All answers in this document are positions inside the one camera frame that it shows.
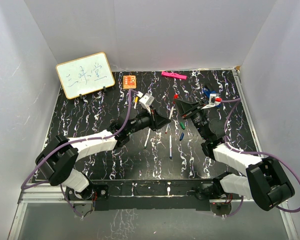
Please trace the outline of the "green pen cap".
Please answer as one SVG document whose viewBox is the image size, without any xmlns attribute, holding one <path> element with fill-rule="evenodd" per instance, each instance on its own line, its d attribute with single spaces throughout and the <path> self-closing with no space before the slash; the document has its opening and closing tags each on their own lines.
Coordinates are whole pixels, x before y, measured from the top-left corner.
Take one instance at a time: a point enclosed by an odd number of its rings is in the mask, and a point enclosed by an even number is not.
<svg viewBox="0 0 300 240">
<path fill-rule="evenodd" d="M 180 127 L 181 127 L 183 130 L 186 129 L 186 126 L 185 126 L 185 124 L 184 124 L 183 122 L 180 122 L 179 125 L 180 125 Z"/>
</svg>

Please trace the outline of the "white pen blue end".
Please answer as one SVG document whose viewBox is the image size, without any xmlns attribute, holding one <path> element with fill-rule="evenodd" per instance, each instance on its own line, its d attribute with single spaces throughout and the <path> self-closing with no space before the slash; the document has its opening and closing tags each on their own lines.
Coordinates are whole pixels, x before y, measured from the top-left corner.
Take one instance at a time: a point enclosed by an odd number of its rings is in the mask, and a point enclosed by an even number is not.
<svg viewBox="0 0 300 240">
<path fill-rule="evenodd" d="M 173 155 L 172 155 L 172 136 L 171 134 L 169 134 L 169 159 L 172 159 Z"/>
</svg>

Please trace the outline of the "white pen green end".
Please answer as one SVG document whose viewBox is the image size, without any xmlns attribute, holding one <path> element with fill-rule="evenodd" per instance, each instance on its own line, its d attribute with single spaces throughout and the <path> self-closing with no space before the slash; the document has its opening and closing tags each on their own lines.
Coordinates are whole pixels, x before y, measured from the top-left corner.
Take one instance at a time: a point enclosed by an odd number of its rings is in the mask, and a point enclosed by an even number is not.
<svg viewBox="0 0 300 240">
<path fill-rule="evenodd" d="M 148 132 L 147 132 L 147 136 L 146 136 L 146 139 L 145 139 L 145 143 L 144 143 L 144 149 L 147 148 L 147 144 L 148 144 L 148 141 L 149 141 L 149 138 L 150 138 L 150 133 L 151 133 L 151 129 L 149 128 L 148 129 Z"/>
</svg>

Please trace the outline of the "white pen yellow end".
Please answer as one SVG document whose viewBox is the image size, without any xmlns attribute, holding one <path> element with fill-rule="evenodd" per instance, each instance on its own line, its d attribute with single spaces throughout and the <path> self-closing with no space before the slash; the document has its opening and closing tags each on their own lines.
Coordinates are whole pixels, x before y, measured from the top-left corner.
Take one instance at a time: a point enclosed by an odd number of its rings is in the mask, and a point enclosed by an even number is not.
<svg viewBox="0 0 300 240">
<path fill-rule="evenodd" d="M 134 99 L 134 106 L 133 106 L 134 109 L 136 109 L 136 107 L 137 107 L 138 98 L 139 97 L 136 96 L 135 99 Z"/>
</svg>

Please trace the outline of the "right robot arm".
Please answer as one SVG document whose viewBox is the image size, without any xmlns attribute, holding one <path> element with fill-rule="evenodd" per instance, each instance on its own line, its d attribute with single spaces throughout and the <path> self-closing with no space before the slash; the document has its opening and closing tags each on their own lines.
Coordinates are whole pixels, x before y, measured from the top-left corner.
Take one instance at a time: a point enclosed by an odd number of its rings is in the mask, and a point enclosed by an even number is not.
<svg viewBox="0 0 300 240">
<path fill-rule="evenodd" d="M 204 140 L 201 144 L 205 156 L 226 164 L 241 173 L 224 173 L 213 180 L 213 194 L 223 199 L 237 194 L 252 199 L 264 211 L 277 207 L 295 195 L 295 190 L 273 156 L 260 157 L 258 153 L 244 154 L 229 147 L 224 138 L 224 124 L 218 119 L 208 119 L 205 105 L 176 99 L 175 106 L 184 120 L 190 119 Z"/>
</svg>

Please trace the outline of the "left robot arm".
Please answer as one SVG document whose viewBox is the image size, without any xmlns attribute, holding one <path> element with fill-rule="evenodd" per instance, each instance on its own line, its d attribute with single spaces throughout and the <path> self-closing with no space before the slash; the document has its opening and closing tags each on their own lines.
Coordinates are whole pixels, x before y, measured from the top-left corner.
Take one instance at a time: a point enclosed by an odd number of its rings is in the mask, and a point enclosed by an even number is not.
<svg viewBox="0 0 300 240">
<path fill-rule="evenodd" d="M 89 199 L 93 195 L 94 184 L 85 174 L 74 168 L 78 160 L 121 148 L 130 140 L 130 135 L 145 128 L 155 132 L 171 122 L 155 109 L 142 109 L 140 112 L 131 109 L 127 122 L 126 116 L 126 112 L 122 113 L 107 129 L 86 137 L 71 139 L 62 135 L 55 136 L 35 160 L 39 165 L 53 150 L 68 144 L 52 154 L 39 168 L 49 184 L 64 185 L 72 189 L 78 198 Z"/>
</svg>

